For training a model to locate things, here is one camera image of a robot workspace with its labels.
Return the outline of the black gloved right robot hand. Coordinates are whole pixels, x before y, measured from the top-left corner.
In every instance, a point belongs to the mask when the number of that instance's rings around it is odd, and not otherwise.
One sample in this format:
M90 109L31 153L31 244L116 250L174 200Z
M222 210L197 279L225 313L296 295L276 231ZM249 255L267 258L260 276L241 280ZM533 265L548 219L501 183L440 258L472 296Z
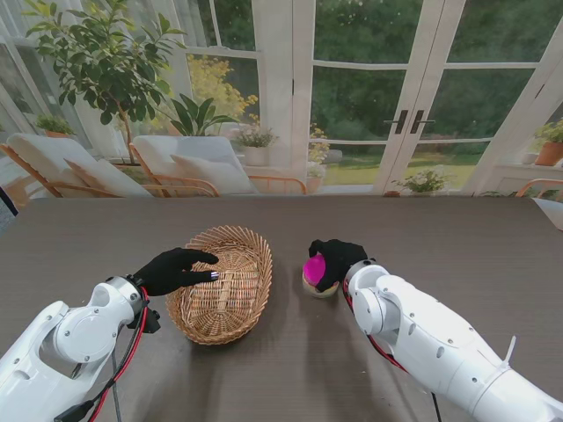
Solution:
M358 262L374 261L359 244L338 239L314 240L309 247L309 256L312 258L317 255L325 260L325 272L316 286L319 292L325 292L336 282L342 282L348 270Z

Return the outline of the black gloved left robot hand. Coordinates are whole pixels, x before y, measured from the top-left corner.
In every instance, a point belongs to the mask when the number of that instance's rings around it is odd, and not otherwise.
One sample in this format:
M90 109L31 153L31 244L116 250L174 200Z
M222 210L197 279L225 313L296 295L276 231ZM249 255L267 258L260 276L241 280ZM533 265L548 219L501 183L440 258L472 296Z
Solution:
M134 273L132 280L138 287L143 287L148 296L168 295L182 287L216 280L212 271L196 272L193 265L215 265L218 262L219 258L214 254L177 247L157 255Z

